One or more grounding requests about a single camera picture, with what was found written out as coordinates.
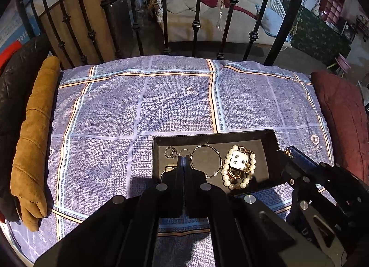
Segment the dark red cushion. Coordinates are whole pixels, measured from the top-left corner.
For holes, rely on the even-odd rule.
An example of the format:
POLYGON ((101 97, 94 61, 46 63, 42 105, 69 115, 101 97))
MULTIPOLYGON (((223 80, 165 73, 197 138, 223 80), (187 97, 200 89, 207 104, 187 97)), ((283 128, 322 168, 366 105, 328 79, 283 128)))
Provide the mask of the dark red cushion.
POLYGON ((334 162, 368 183, 368 116, 357 86, 326 71, 311 74, 333 145, 334 162))

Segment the purple plaid bed cover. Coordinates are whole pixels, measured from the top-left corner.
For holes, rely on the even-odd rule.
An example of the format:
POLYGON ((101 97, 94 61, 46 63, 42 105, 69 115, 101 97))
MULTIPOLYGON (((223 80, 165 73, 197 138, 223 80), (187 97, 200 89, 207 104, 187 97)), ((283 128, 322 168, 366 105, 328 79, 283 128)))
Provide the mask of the purple plaid bed cover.
POLYGON ((151 183, 156 136, 272 129, 333 163, 333 146, 309 76, 256 62, 140 56, 61 73, 48 160, 49 217, 31 232, 6 227, 29 261, 114 195, 137 196, 151 183))

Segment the white brown strap watch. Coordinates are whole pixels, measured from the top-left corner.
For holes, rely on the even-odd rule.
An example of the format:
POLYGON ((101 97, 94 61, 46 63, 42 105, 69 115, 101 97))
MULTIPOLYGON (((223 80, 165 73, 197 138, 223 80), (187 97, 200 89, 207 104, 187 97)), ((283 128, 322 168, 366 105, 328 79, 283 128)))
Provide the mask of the white brown strap watch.
POLYGON ((177 165, 166 165, 161 174, 160 180, 162 183, 175 181, 177 172, 177 165))

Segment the black jewelry tray box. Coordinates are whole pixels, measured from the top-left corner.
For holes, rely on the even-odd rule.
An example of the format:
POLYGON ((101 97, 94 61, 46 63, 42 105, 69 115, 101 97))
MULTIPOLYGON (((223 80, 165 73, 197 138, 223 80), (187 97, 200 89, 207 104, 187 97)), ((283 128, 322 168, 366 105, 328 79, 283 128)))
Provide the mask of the black jewelry tray box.
POLYGON ((206 180, 226 193, 231 191, 223 184, 222 174, 214 175, 224 162, 228 151, 234 145, 241 145, 256 155, 256 169, 246 191, 254 192, 272 188, 284 183, 282 167, 278 163, 279 145, 271 129, 218 133, 190 136, 156 136, 153 138, 152 177, 160 182, 165 170, 177 165, 178 157, 191 156, 193 167, 206 175, 206 180))

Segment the black quilted leather cushion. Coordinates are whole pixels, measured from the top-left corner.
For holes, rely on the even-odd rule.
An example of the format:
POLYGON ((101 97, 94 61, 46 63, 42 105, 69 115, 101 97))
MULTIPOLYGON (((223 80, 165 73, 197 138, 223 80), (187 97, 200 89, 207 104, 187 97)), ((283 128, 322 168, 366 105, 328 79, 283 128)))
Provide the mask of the black quilted leather cushion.
POLYGON ((46 34, 30 39, 12 55, 1 74, 1 213, 8 221, 19 220, 10 191, 12 162, 34 81, 50 49, 46 34))

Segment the black iron bed frame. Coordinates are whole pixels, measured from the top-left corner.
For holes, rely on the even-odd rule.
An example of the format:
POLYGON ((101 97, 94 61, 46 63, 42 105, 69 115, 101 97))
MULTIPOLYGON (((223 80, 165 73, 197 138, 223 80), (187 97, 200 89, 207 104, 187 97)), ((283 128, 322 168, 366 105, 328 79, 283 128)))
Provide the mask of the black iron bed frame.
POLYGON ((64 68, 150 53, 249 59, 289 46, 302 0, 16 0, 30 38, 46 35, 64 68))

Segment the beige hanging swing bed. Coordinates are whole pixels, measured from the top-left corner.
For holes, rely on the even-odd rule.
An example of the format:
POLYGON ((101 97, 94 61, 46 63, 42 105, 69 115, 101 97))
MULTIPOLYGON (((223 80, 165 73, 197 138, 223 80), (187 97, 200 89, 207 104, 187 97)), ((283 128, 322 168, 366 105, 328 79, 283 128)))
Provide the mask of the beige hanging swing bed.
POLYGON ((285 18, 285 9, 280 0, 268 0, 266 7, 256 6, 257 18, 234 10, 230 0, 219 0, 210 8, 201 0, 154 0, 155 15, 162 31, 168 34, 169 42, 189 42, 195 35, 193 22, 199 14, 200 30, 196 34, 201 42, 248 43, 260 13, 263 14, 257 29, 258 45, 272 45, 285 18))

